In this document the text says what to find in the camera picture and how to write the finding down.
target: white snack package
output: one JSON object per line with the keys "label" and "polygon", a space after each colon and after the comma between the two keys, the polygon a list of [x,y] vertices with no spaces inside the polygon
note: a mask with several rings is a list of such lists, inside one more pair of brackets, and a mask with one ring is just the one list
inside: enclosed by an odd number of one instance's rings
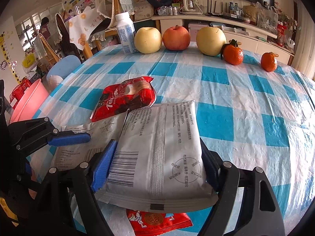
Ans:
{"label": "white snack package", "polygon": [[206,183],[195,101],[129,113],[96,199],[131,210],[183,213],[213,206]]}
{"label": "white snack package", "polygon": [[127,112],[103,120],[79,126],[63,126],[62,131],[87,132],[91,135],[88,143],[60,146],[57,148],[51,167],[69,170],[81,162],[89,162],[95,153],[102,152],[111,139],[119,140]]}

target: checkered tablecloth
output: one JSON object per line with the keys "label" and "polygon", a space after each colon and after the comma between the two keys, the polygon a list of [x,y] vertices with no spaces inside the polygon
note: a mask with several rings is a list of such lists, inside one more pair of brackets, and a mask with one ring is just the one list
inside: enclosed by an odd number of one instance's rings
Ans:
{"label": "checkered tablecloth", "polygon": [[[260,55],[244,54],[243,63],[232,66],[201,54],[193,42],[183,52],[163,46],[152,54],[124,55],[120,45],[110,46],[73,71],[34,118],[48,116],[59,129],[90,122],[106,86],[151,75],[157,103],[196,101],[199,133],[210,150],[239,168],[264,169],[288,233],[315,193],[315,85],[282,63],[268,73],[260,68]],[[55,151],[46,146],[28,158],[38,181]],[[189,213],[194,226],[169,233],[196,235],[208,213]]]}

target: kettle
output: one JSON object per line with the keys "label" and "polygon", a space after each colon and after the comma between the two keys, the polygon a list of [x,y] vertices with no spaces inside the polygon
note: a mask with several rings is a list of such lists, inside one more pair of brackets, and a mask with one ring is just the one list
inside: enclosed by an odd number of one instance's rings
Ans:
{"label": "kettle", "polygon": [[183,12],[196,12],[196,6],[194,0],[182,0]]}

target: red candy wrapper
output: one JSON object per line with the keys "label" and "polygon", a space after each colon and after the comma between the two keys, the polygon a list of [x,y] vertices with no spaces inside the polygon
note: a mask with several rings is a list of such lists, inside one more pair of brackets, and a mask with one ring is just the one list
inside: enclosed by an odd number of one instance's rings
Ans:
{"label": "red candy wrapper", "polygon": [[193,226],[186,213],[160,214],[126,209],[136,236],[157,236],[175,229]]}
{"label": "red candy wrapper", "polygon": [[154,104],[156,93],[152,81],[152,77],[142,76],[107,86],[92,113],[92,122]]}

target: blue stool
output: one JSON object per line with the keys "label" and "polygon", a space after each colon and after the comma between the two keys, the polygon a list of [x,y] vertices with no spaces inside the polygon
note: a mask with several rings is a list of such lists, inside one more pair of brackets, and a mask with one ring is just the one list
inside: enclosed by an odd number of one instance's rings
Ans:
{"label": "blue stool", "polygon": [[79,65],[81,65],[81,61],[74,55],[66,56],[56,63],[46,76],[50,90],[54,90]]}

